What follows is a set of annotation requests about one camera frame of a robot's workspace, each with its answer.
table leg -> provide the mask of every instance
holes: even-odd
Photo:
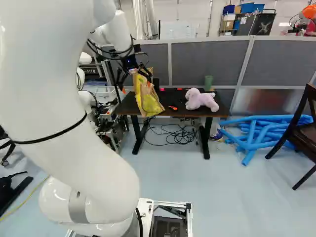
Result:
[[[124,118],[124,122],[125,122],[125,125],[126,125],[126,130],[129,131],[127,115],[123,115],[123,118]]]
[[[211,131],[212,122],[213,122],[213,117],[207,117],[206,122],[205,122],[205,127],[203,126],[199,127],[199,134],[201,137],[204,159],[210,159],[209,148],[208,148],[208,138],[209,138],[209,133]]]
[[[142,130],[140,130],[137,115],[131,115],[130,117],[132,119],[132,124],[133,124],[133,127],[134,127],[135,136],[136,136],[136,143],[134,145],[132,153],[133,153],[133,155],[137,155],[138,152],[139,152],[140,146],[143,143],[145,134],[147,132],[148,124],[144,124]]]

plush toy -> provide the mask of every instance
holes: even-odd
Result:
[[[200,93],[196,88],[191,88],[186,93],[186,108],[187,110],[196,110],[201,105],[205,105],[211,109],[212,112],[216,112],[219,109],[218,104],[214,100],[215,93]]]

chair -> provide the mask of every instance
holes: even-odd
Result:
[[[305,108],[306,102],[309,102],[312,111],[313,123],[298,125],[298,121]],[[302,151],[311,161],[315,163],[314,167],[307,172],[307,174],[298,181],[293,190],[298,189],[315,171],[316,171],[316,87],[311,84],[306,84],[304,94],[300,104],[291,120],[287,130],[280,138],[278,143],[266,155],[266,159],[270,159],[285,143],[286,140],[291,142],[296,150]]]

chip bag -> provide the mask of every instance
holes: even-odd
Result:
[[[133,75],[133,82],[135,99],[143,117],[158,115],[164,111],[152,83],[138,73]]]

wheel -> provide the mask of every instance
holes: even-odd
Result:
[[[7,160],[5,161],[1,161],[0,164],[4,167],[8,166],[9,165],[9,162]]]

